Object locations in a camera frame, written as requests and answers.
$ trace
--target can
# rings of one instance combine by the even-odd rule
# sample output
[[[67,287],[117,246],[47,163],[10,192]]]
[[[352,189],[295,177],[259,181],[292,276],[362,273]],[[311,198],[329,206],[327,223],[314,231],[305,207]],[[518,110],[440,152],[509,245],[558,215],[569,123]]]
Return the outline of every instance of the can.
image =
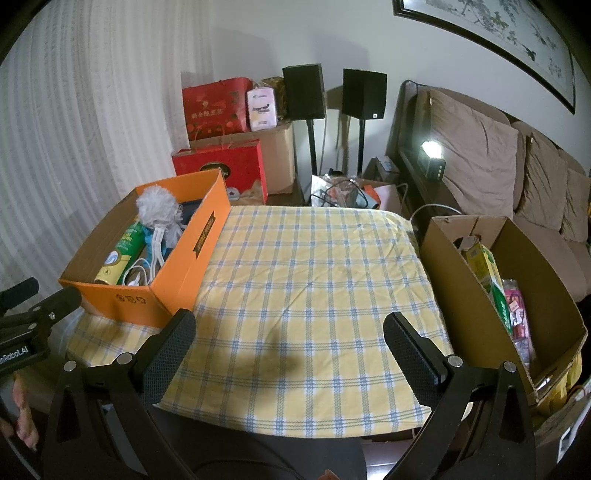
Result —
[[[121,236],[115,249],[109,254],[105,263],[95,277],[95,283],[106,285],[121,285],[123,273],[127,266],[139,257],[144,242],[144,231],[138,219],[135,220]]]

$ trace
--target framed painting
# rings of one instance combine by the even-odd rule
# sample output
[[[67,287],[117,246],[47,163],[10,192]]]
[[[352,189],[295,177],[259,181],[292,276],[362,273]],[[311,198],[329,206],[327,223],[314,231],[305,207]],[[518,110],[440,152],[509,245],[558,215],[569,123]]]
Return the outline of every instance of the framed painting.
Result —
[[[394,14],[475,41],[527,72],[574,114],[570,50],[530,0],[393,0]]]

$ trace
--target sticker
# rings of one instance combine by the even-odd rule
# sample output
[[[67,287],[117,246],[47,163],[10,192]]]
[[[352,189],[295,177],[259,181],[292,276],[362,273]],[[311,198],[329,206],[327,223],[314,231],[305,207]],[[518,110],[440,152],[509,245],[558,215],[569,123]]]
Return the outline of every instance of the sticker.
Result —
[[[209,219],[207,220],[205,227],[203,227],[203,232],[201,232],[201,235],[199,235],[199,239],[195,244],[195,248],[193,248],[193,251],[196,253],[195,258],[199,257],[199,253],[203,248],[203,244],[205,243],[205,240],[207,239],[207,236],[209,235],[209,232],[212,229],[213,223],[216,221],[216,218],[213,216],[214,213],[215,212],[212,212],[212,214],[209,216]]]

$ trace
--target white curtain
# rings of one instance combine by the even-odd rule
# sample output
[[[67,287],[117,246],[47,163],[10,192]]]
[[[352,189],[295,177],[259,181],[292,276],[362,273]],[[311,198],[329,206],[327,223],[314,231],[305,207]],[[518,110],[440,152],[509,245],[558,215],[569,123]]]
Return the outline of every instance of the white curtain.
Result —
[[[52,0],[25,29],[0,66],[0,290],[56,291],[116,202],[174,175],[208,25],[207,0]]]

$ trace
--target finger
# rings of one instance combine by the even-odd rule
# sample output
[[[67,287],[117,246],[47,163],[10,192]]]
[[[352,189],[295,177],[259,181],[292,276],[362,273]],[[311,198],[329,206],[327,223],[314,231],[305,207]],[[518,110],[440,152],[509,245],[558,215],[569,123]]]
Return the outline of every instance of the finger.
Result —
[[[0,419],[0,432],[2,432],[2,435],[4,435],[6,438],[12,437],[14,435],[12,425],[10,425],[4,419]]]
[[[19,410],[27,408],[27,388],[25,381],[20,374],[14,372],[14,385],[12,386],[12,400],[17,405]]]
[[[23,408],[17,419],[17,435],[30,449],[35,449],[39,434],[33,422],[30,408]]]

